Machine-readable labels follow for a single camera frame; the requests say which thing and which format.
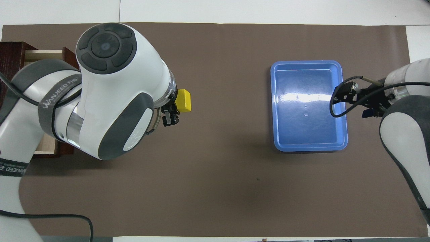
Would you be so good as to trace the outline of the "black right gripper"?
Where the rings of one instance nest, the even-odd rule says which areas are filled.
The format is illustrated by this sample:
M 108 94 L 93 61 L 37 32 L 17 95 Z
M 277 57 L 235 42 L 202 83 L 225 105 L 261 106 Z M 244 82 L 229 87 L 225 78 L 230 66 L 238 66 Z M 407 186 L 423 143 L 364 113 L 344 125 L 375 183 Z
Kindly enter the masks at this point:
M 376 86 L 371 84 L 367 88 L 358 90 L 356 82 L 342 83 L 334 90 L 334 103 L 354 103 L 358 94 L 358 101 L 363 101 L 359 104 L 367 107 L 362 113 L 362 118 L 381 117 L 382 111 L 390 107 L 390 102 L 385 95 L 385 91 L 381 91 L 384 86 Z

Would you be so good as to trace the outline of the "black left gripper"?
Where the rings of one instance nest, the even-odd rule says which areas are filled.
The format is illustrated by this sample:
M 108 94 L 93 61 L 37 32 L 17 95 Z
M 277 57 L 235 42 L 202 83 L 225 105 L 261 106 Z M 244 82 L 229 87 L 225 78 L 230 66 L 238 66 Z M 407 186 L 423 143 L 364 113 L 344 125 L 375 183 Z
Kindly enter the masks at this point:
M 175 98 L 170 98 L 165 105 L 161 106 L 161 112 L 164 114 L 164 127 L 176 125 L 180 122 Z

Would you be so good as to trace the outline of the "yellow cube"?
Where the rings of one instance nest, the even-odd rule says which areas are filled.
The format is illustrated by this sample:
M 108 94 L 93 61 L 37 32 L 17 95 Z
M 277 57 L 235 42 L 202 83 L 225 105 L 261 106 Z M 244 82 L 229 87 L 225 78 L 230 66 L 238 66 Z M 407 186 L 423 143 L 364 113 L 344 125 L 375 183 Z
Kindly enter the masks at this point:
M 175 100 L 177 110 L 179 112 L 191 112 L 191 94 L 186 89 L 178 89 L 177 98 Z

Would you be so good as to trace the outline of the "dark wooden drawer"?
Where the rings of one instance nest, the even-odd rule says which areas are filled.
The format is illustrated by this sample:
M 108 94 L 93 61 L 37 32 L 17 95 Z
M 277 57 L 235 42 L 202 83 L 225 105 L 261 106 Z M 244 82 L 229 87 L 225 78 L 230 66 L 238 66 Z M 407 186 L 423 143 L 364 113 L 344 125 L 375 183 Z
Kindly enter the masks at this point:
M 60 59 L 74 68 L 79 68 L 75 54 L 66 47 L 63 47 L 62 50 L 26 50 L 24 66 L 42 59 Z M 33 158 L 55 158 L 73 153 L 74 147 L 72 145 L 57 141 L 55 138 L 44 134 Z

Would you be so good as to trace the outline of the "blue plastic tray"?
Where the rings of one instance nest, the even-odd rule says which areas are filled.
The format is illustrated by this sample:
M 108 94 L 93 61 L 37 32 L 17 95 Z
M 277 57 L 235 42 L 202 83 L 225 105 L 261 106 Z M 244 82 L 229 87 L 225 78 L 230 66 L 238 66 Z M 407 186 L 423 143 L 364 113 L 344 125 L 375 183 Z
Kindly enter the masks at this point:
M 270 69 L 275 147 L 289 153 L 336 152 L 348 144 L 346 117 L 330 115 L 343 81 L 335 60 L 278 61 Z

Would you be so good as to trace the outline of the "brown table mat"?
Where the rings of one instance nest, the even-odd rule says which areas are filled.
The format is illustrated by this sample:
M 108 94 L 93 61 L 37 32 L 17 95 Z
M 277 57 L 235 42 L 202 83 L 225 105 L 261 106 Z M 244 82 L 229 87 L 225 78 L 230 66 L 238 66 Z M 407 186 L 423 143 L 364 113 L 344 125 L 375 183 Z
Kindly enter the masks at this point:
M 77 213 L 96 236 L 421 237 L 427 225 L 382 146 L 380 119 L 347 115 L 333 153 L 273 142 L 270 68 L 335 60 L 379 80 L 410 63 L 405 26 L 130 23 L 157 50 L 192 111 L 129 153 L 75 150 L 30 162 L 27 213 Z

